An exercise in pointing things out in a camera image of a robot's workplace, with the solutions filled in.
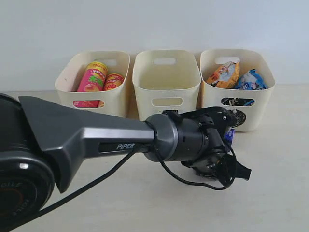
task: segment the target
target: wire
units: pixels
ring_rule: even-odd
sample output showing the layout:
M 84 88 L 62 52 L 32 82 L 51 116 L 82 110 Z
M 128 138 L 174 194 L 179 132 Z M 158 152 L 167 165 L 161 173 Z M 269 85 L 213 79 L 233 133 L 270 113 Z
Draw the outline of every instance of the wire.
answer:
M 160 156 L 160 153 L 159 153 L 159 151 L 157 149 L 155 150 L 155 155 L 156 155 L 158 161 L 160 162 L 160 164 L 162 165 L 162 167 L 165 169 L 165 171 L 167 171 L 167 173 L 170 174 L 172 177 L 174 177 L 176 180 L 178 180 L 178 181 L 180 181 L 180 182 L 182 182 L 182 183 L 184 183 L 186 185 L 203 186 L 203 187 L 208 187 L 208 188 L 213 189 L 213 190 L 224 190 L 224 189 L 227 189 L 228 187 L 230 187 L 232 185 L 232 183 L 234 182 L 234 180 L 236 178 L 236 174 L 237 174 L 237 160 L 236 160 L 235 152 L 231 148 L 231 146 L 229 144 L 227 144 L 225 141 L 224 141 L 224 144 L 231 150 L 231 152 L 233 154 L 234 162 L 235 162 L 235 170 L 234 170 L 232 179 L 230 180 L 229 184 L 227 186 L 222 186 L 222 187 L 215 187 L 215 186 L 212 186 L 212 185 L 209 185 L 209 184 L 206 184 L 206 183 L 199 183 L 199 182 L 192 182 L 192 181 L 184 180 L 184 179 L 180 178 L 179 176 L 177 176 L 174 172 L 172 172 L 166 166 L 166 164 L 162 160 L 162 157 Z
M 26 217 L 25 219 L 20 220 L 19 222 L 15 223 L 14 225 L 10 225 L 8 227 L 5 227 L 4 230 L 1 230 L 1 232 L 8 232 L 11 230 L 16 229 L 17 227 L 20 227 L 28 222 L 33 221 L 34 219 L 37 219 L 59 207 L 61 207 L 62 205 L 64 205 L 65 203 L 73 200 L 74 198 L 78 197 L 79 195 L 81 195 L 82 193 L 86 192 L 87 190 L 89 190 L 90 188 L 94 187 L 95 185 L 101 183 L 103 180 L 107 179 L 108 177 L 110 177 L 112 174 L 114 174 L 125 162 L 127 162 L 127 160 L 129 158 L 131 158 L 135 153 L 137 153 L 138 151 L 140 151 L 143 148 L 146 147 L 151 147 L 152 145 L 142 145 L 140 147 L 137 147 L 136 149 L 133 149 L 131 152 L 129 152 L 122 160 L 120 160 L 112 169 L 110 169 L 107 173 L 105 173 L 104 175 L 100 176 L 99 178 L 95 179 L 94 181 L 90 182 L 89 184 L 85 185 L 84 187 L 78 189 L 77 191 L 75 191 L 74 193 L 71 193 L 69 196 L 61 199 L 60 201 L 50 205 L 49 207 L 46 207 L 40 211 L 38 211 L 37 213 L 31 215 L 30 217 Z

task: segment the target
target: white table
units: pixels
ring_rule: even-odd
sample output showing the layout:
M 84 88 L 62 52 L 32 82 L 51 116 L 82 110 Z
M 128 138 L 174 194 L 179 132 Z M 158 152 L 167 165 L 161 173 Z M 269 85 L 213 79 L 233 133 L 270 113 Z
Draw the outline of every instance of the white table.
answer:
M 34 95 L 57 102 L 54 92 Z M 309 231 L 309 85 L 277 86 L 260 127 L 237 133 L 238 160 L 252 168 L 225 191 L 186 186 L 136 154 L 111 178 L 16 232 L 306 232 Z M 68 192 L 108 171 L 121 157 L 85 161 Z M 169 167 L 189 180 L 193 170 Z

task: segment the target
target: robotic arm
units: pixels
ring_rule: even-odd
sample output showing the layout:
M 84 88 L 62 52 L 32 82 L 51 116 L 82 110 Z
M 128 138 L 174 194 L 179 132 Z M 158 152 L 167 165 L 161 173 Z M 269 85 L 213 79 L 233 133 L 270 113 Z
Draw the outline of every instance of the robotic arm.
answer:
M 229 187 L 235 177 L 248 180 L 251 173 L 236 161 L 223 140 L 239 122 L 232 111 L 221 107 L 184 114 L 165 111 L 138 121 L 35 97 L 19 100 L 0 94 L 0 231 L 20 226 L 23 223 L 18 222 L 41 212 L 55 183 L 65 192 L 87 158 L 128 154 L 105 179 L 135 152 L 141 152 L 183 183 L 215 190 Z M 182 180 L 165 161 L 181 161 L 223 186 Z

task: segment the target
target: blue snack bag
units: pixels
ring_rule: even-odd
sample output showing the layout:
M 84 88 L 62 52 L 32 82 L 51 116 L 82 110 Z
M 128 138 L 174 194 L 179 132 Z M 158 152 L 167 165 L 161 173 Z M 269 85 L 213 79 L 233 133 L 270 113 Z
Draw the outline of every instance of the blue snack bag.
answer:
M 255 69 L 249 70 L 246 74 L 241 76 L 237 81 L 234 89 L 244 90 L 261 90 L 266 89 L 263 79 L 255 72 Z

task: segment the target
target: snack bag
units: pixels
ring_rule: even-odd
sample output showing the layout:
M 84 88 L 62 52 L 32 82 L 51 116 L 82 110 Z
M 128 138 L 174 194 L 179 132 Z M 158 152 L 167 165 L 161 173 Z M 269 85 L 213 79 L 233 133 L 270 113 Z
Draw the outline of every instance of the snack bag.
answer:
M 227 62 L 221 65 L 206 83 L 218 88 L 232 88 L 239 77 L 239 62 Z
M 246 89 L 246 90 L 261 90 L 266 89 L 263 79 L 259 74 L 255 72 L 255 69 L 249 70 L 237 81 L 234 89 Z

